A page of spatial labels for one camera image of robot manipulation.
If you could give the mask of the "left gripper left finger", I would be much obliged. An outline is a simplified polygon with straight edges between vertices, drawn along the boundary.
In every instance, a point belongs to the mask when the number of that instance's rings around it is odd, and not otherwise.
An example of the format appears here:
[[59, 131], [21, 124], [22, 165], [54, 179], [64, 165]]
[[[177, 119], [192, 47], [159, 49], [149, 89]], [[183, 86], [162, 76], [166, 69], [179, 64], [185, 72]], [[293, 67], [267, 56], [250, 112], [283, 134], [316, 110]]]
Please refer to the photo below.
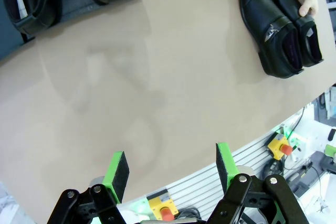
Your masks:
[[80, 193], [66, 189], [60, 195], [48, 223], [125, 223], [117, 205], [122, 202], [129, 177], [129, 166], [123, 151], [115, 152], [101, 183]]

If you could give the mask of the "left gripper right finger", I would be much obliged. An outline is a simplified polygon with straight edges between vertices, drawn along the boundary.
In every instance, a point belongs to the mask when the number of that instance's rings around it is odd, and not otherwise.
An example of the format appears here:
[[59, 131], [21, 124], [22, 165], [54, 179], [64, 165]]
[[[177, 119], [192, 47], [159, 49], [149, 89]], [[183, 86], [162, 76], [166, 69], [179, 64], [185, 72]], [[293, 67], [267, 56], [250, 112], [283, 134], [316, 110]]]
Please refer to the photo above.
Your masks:
[[227, 143], [216, 144], [216, 167], [224, 197], [207, 223], [239, 223], [245, 208], [256, 208], [266, 223], [309, 222], [283, 176], [241, 173]]

